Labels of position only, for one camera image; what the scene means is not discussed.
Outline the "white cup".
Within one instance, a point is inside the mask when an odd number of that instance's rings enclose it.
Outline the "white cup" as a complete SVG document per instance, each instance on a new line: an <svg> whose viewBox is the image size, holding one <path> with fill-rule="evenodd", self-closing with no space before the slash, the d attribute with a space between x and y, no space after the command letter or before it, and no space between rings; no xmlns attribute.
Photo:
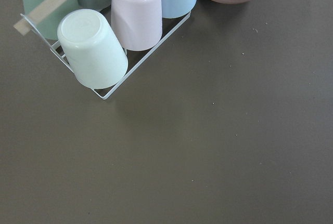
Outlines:
<svg viewBox="0 0 333 224"><path fill-rule="evenodd" d="M80 9L69 13L60 22L57 35L76 79L83 86L104 89L125 76L128 59L100 12Z"/></svg>

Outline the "pink cup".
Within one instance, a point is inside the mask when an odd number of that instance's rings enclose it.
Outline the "pink cup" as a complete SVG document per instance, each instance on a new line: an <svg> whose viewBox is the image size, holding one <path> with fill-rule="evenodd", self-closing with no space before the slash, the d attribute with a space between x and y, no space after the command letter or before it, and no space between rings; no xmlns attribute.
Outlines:
<svg viewBox="0 0 333 224"><path fill-rule="evenodd" d="M111 0L111 28L127 50L154 47L162 36L161 0Z"/></svg>

